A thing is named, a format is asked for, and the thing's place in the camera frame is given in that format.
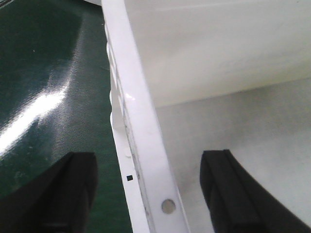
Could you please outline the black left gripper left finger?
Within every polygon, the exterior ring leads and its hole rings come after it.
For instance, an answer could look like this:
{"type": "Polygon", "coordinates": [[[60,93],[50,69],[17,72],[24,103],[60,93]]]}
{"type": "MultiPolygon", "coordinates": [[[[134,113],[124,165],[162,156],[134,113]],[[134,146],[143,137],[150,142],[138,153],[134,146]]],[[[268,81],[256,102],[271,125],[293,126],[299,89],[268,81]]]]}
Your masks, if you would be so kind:
{"type": "Polygon", "coordinates": [[[69,152],[0,200],[2,233],[84,233],[98,186],[93,152],[69,152]]]}

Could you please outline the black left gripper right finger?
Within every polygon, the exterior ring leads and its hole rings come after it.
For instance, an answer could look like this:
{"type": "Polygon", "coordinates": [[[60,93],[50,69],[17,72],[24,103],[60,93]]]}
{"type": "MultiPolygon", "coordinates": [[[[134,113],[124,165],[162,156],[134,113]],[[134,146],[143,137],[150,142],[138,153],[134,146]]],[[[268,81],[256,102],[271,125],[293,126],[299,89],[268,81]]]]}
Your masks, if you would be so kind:
{"type": "Polygon", "coordinates": [[[216,233],[309,233],[311,228],[263,188],[230,150],[206,150],[200,186],[216,233]]]}

